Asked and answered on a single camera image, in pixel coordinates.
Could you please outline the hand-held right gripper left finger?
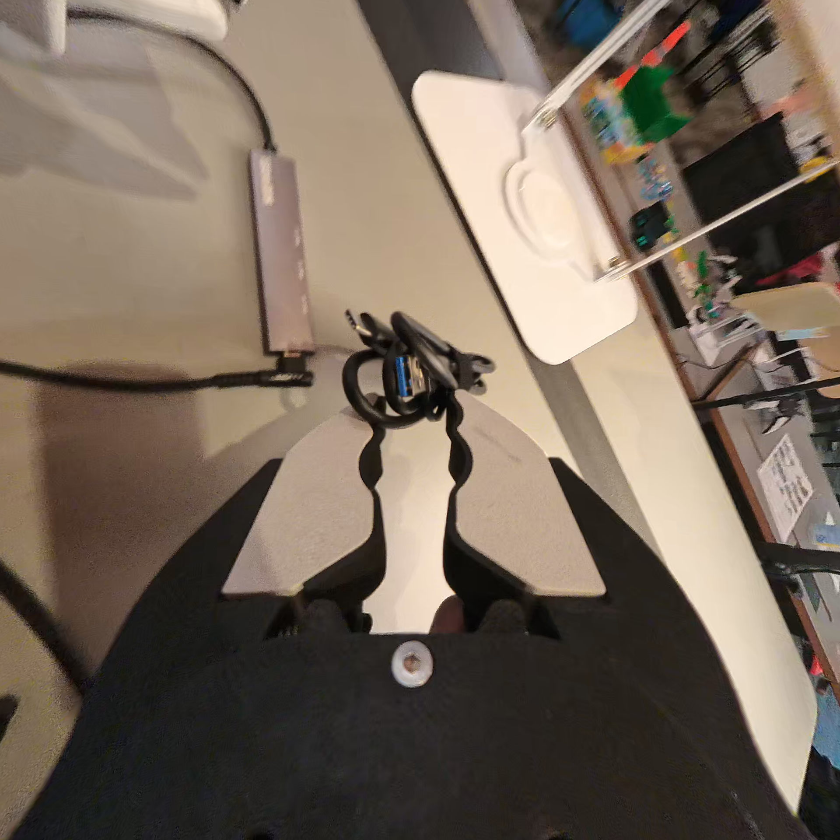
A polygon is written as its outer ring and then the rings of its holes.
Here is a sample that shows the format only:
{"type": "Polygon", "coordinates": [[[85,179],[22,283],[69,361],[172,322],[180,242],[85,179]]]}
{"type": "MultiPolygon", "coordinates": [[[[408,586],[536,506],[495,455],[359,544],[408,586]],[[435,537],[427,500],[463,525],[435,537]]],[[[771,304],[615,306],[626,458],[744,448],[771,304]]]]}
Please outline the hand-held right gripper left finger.
{"type": "Polygon", "coordinates": [[[384,432],[346,407],[281,460],[222,593],[359,609],[383,582],[384,432]]]}

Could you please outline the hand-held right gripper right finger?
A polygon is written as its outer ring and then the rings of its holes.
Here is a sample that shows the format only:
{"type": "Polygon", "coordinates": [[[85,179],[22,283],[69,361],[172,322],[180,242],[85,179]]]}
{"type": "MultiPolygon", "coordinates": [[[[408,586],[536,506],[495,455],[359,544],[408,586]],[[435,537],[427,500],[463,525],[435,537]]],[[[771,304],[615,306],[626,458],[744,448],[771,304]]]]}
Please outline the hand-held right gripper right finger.
{"type": "Polygon", "coordinates": [[[480,399],[449,401],[444,577],[468,609],[600,598],[606,585],[554,473],[525,432],[480,399]]]}

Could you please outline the grey usb hub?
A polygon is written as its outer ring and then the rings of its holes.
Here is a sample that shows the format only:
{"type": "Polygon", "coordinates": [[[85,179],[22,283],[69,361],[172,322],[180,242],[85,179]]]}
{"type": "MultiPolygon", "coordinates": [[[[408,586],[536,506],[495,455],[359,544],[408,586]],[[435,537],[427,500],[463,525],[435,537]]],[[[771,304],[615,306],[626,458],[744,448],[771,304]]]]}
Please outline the grey usb hub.
{"type": "Polygon", "coordinates": [[[310,356],[316,341],[296,164],[274,151],[252,150],[248,174],[264,351],[310,356]]]}

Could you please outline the printed paper sheet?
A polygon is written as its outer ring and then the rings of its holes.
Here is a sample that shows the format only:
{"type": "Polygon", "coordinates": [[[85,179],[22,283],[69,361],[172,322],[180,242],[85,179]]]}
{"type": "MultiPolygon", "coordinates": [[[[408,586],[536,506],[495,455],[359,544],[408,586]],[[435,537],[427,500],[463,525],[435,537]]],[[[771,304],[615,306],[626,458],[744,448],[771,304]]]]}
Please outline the printed paper sheet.
{"type": "Polygon", "coordinates": [[[814,489],[789,434],[784,434],[758,469],[758,478],[770,508],[779,542],[793,533],[814,489]]]}

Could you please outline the small black device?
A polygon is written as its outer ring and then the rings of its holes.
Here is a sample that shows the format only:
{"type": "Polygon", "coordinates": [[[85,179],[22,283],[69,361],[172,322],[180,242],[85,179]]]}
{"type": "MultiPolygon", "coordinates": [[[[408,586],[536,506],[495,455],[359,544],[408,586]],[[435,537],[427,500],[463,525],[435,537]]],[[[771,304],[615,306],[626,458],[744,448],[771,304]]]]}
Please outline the small black device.
{"type": "Polygon", "coordinates": [[[671,241],[679,233],[673,208],[663,200],[637,210],[628,219],[627,228],[633,246],[642,255],[652,253],[661,240],[671,241]]]}

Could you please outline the white metal stand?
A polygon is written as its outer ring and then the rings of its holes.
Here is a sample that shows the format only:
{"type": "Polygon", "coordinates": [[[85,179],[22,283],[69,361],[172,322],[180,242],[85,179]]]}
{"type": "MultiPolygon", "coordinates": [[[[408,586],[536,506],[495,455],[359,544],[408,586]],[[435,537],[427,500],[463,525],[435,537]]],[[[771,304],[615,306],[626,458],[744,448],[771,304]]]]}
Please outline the white metal stand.
{"type": "Polygon", "coordinates": [[[633,273],[838,166],[831,160],[786,180],[627,261],[560,111],[667,4],[642,2],[542,99],[530,87],[438,70],[413,84],[413,109],[467,228],[521,340],[546,364],[570,361],[635,320],[633,273]]]}

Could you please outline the pile of colourful toy bricks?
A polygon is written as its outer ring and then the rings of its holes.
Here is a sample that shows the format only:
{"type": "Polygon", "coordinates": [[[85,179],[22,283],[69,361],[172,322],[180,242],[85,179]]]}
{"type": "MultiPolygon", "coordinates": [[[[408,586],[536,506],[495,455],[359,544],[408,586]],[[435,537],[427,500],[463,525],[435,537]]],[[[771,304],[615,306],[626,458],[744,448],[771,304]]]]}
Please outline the pile of colourful toy bricks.
{"type": "Polygon", "coordinates": [[[682,314],[691,326],[723,320],[731,299],[728,283],[735,277],[735,259],[717,255],[705,235],[676,246],[700,226],[700,221],[668,142],[652,144],[639,139],[611,80],[590,80],[578,99],[598,154],[623,196],[616,216],[627,234],[632,255],[648,257],[669,248],[661,260],[644,268],[661,301],[682,314]],[[661,240],[652,253],[642,255],[630,240],[627,222],[637,210],[658,200],[670,202],[679,233],[671,241],[661,240]]]}

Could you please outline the green plastic bin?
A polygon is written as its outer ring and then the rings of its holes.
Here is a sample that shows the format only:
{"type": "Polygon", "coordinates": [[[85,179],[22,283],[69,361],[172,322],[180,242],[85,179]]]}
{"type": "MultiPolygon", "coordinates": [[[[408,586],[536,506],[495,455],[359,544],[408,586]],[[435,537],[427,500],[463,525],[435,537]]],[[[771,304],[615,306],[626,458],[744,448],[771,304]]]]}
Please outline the green plastic bin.
{"type": "Polygon", "coordinates": [[[671,108],[665,84],[673,74],[665,65],[639,66],[621,90],[626,114],[639,139],[658,144],[681,131],[691,116],[671,108]]]}

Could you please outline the white rounded object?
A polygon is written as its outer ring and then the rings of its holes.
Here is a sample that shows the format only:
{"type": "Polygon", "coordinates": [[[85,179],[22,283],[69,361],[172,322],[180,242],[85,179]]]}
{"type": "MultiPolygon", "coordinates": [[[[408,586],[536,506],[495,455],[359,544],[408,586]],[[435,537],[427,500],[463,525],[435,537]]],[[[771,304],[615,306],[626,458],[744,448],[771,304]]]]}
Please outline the white rounded object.
{"type": "Polygon", "coordinates": [[[149,1],[151,19],[183,35],[221,42],[228,36],[228,11],[222,1],[149,1]]]}

